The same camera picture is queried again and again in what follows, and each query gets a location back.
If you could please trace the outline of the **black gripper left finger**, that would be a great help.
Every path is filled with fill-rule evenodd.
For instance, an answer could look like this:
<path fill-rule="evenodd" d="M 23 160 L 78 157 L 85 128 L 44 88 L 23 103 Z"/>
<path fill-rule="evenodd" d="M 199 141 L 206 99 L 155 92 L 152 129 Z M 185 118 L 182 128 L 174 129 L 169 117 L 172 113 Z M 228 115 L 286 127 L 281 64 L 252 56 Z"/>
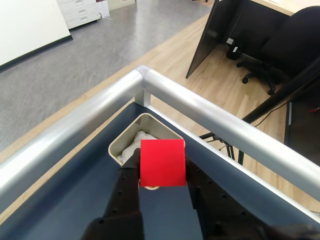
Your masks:
<path fill-rule="evenodd" d="M 101 217 L 84 231 L 82 240 L 143 240 L 144 224 L 139 198 L 140 149 L 119 169 Z"/>

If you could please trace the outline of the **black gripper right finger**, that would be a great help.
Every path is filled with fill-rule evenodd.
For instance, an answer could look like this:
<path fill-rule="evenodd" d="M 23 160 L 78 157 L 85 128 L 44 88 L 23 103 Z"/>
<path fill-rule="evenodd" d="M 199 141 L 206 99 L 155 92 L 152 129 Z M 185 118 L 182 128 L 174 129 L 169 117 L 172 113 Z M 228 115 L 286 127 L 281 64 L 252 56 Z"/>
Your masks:
<path fill-rule="evenodd" d="M 186 182 L 204 240 L 264 240 L 264 223 L 247 211 L 188 157 Z"/>

